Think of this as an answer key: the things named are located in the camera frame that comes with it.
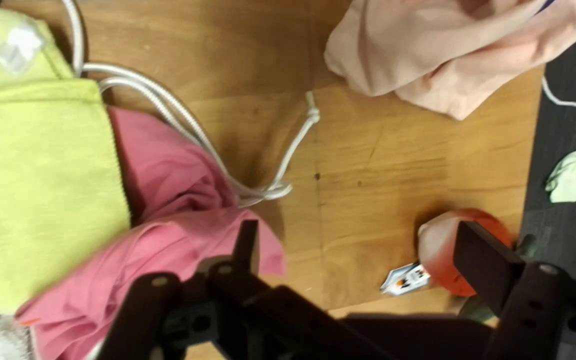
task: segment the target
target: clothing pile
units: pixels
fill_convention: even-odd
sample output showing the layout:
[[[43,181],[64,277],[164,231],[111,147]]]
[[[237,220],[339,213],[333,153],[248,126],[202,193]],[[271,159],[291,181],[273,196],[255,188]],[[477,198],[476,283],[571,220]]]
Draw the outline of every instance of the clothing pile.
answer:
[[[101,90],[43,22],[0,9],[0,359],[85,359],[132,280],[190,279],[244,220],[259,223],[259,273],[285,273],[211,153]]]

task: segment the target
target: screw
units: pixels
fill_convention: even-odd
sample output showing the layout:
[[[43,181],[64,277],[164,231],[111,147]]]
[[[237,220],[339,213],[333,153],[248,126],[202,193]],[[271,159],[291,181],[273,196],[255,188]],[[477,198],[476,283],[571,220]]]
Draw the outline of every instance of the screw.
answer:
[[[550,264],[540,264],[540,271],[546,273],[546,275],[560,275],[560,271],[556,271],[556,269],[550,267]]]
[[[162,288],[162,287],[165,287],[165,284],[167,284],[167,279],[165,279],[165,277],[156,277],[156,279],[150,280],[150,287],[152,287],[152,288]]]
[[[229,275],[229,273],[231,273],[231,267],[229,267],[229,264],[222,264],[215,273],[218,273],[218,275]]]

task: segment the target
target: white tag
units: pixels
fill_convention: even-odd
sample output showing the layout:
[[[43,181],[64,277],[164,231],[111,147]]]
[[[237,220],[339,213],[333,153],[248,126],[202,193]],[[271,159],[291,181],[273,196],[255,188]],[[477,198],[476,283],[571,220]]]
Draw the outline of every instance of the white tag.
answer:
[[[0,64],[12,74],[21,74],[41,49],[43,38],[29,22],[21,22],[7,32],[0,47]]]

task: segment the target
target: towel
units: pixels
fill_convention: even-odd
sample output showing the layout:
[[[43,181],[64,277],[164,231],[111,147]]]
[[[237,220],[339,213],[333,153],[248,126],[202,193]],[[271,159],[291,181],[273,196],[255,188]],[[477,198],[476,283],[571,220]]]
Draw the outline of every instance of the towel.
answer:
[[[0,313],[18,311],[127,227],[98,87],[69,74],[43,22],[0,11]]]
[[[463,121],[573,43],[576,0],[353,0],[326,64],[356,92]]]

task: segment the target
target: black fabric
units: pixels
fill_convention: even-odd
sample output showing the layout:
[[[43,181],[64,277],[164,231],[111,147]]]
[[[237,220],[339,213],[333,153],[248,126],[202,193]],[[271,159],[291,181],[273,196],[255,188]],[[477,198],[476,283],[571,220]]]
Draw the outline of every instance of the black fabric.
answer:
[[[548,64],[556,97],[576,101],[576,47]],[[567,153],[576,150],[576,108],[558,108],[541,97],[531,150],[522,233],[536,236],[536,261],[562,267],[576,279],[576,204],[550,204],[543,185]]]

